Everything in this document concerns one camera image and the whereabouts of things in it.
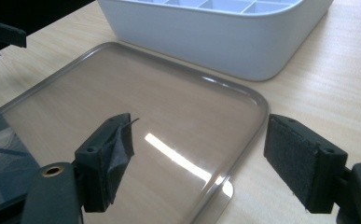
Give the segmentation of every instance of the container compartment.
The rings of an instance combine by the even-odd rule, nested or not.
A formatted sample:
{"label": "container compartment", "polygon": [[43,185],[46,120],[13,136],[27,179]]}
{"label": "container compartment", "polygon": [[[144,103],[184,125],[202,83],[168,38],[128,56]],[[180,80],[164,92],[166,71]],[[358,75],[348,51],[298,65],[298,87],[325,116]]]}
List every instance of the container compartment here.
{"label": "container compartment", "polygon": [[273,2],[273,3],[288,3],[288,4],[296,4],[299,0],[257,0],[257,2]]}
{"label": "container compartment", "polygon": [[247,7],[252,5],[252,3],[253,2],[246,1],[208,0],[203,5],[201,5],[201,8],[241,13]]}
{"label": "container compartment", "polygon": [[169,0],[166,4],[181,7],[199,7],[204,2],[206,2],[206,0]]}
{"label": "container compartment", "polygon": [[136,0],[134,2],[145,2],[145,3],[153,3],[153,4],[164,4],[168,0]]}
{"label": "container compartment", "polygon": [[275,11],[281,11],[290,6],[291,4],[286,3],[255,2],[244,11],[244,14],[272,13]]}

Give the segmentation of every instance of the wooden table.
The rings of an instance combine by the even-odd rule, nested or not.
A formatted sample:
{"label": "wooden table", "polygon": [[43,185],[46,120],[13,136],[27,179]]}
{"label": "wooden table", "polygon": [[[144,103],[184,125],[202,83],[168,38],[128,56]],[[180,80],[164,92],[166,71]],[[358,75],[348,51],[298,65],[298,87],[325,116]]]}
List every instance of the wooden table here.
{"label": "wooden table", "polygon": [[[0,106],[79,55],[116,41],[96,2],[28,36],[28,48],[0,51]],[[249,82],[218,74],[260,92],[271,113],[297,119],[361,162],[361,0],[335,0],[276,77]],[[311,215],[274,172],[262,152],[265,134],[232,176],[235,194],[218,223],[335,223]],[[98,223],[97,219],[88,223]]]}

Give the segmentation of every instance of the dark background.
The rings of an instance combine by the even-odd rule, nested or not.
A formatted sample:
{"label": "dark background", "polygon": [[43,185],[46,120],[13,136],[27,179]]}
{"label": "dark background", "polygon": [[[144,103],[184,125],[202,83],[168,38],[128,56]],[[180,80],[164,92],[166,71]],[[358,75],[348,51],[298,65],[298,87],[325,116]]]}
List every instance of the dark background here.
{"label": "dark background", "polygon": [[[0,0],[0,22],[30,35],[93,0]],[[0,43],[0,49],[7,45]]]}

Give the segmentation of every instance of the transparent plastic lid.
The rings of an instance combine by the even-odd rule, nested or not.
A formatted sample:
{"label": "transparent plastic lid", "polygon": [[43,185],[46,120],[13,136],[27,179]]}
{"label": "transparent plastic lid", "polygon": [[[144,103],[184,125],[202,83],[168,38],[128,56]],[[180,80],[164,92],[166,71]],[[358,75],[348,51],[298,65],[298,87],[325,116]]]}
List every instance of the transparent plastic lid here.
{"label": "transparent plastic lid", "polygon": [[140,119],[132,125],[135,155],[114,204],[104,214],[85,215],[86,223],[218,217],[222,210],[209,210],[210,203],[223,192],[230,198],[229,173],[269,107],[245,86],[107,43],[2,107],[0,120],[43,166],[72,161],[106,119],[125,112]]}

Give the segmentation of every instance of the white plastic container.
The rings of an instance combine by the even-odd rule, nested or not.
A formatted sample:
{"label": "white plastic container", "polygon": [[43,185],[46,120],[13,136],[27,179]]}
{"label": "white plastic container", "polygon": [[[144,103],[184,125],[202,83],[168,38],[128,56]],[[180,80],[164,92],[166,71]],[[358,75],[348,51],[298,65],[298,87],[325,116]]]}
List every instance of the white plastic container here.
{"label": "white plastic container", "polygon": [[249,80],[279,73],[333,0],[98,0],[128,43]]}

